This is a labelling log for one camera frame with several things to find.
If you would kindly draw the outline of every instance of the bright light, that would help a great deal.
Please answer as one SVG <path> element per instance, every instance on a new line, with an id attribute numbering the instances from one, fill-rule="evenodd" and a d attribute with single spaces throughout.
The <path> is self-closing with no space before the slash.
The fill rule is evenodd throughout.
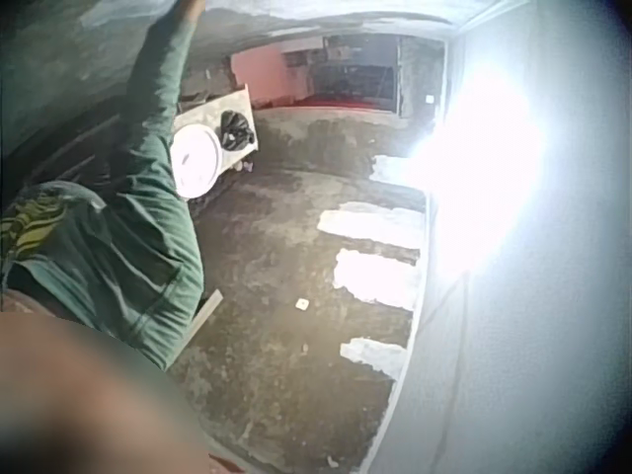
<path id="1" fill-rule="evenodd" d="M 438 202 L 441 270 L 473 270 L 502 244 L 538 182 L 541 142 L 526 97 L 501 73 L 486 68 L 467 80 L 417 152 Z"/>

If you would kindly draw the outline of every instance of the pink wall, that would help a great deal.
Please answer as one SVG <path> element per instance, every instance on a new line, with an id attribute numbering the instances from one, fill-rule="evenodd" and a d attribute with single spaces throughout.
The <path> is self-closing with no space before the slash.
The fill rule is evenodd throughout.
<path id="1" fill-rule="evenodd" d="M 254 106 L 292 103 L 309 95 L 307 67 L 287 68 L 278 44 L 248 49 L 231 57 L 238 84 L 247 84 Z"/>

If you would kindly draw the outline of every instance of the small debris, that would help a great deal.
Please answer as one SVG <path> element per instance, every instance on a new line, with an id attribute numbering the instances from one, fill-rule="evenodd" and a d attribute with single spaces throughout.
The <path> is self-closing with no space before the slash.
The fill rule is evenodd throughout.
<path id="1" fill-rule="evenodd" d="M 329 464 L 329 467 L 331 467 L 332 469 L 340 467 L 340 464 L 332 459 L 332 456 L 327 456 L 327 464 Z"/>
<path id="2" fill-rule="evenodd" d="M 309 307 L 309 299 L 298 298 L 298 301 L 296 301 L 295 306 L 301 311 L 305 311 Z"/>

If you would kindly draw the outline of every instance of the green long-sleeve shirt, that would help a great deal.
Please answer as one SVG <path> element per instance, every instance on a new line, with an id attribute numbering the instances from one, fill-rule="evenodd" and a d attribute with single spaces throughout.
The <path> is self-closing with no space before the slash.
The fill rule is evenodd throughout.
<path id="1" fill-rule="evenodd" d="M 195 26 L 172 11 L 133 67 L 107 197 L 71 183 L 27 190 L 2 219 L 3 277 L 60 317 L 110 334 L 161 368 L 194 316 L 203 275 L 169 145 Z"/>

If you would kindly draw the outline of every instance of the white bucket lid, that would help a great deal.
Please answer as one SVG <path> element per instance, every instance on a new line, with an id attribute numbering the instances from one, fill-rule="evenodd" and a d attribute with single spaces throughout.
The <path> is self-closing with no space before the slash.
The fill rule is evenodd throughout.
<path id="1" fill-rule="evenodd" d="M 212 128 L 194 123 L 178 130 L 171 145 L 178 194 L 194 199 L 208 193 L 219 176 L 221 156 L 221 144 Z"/>

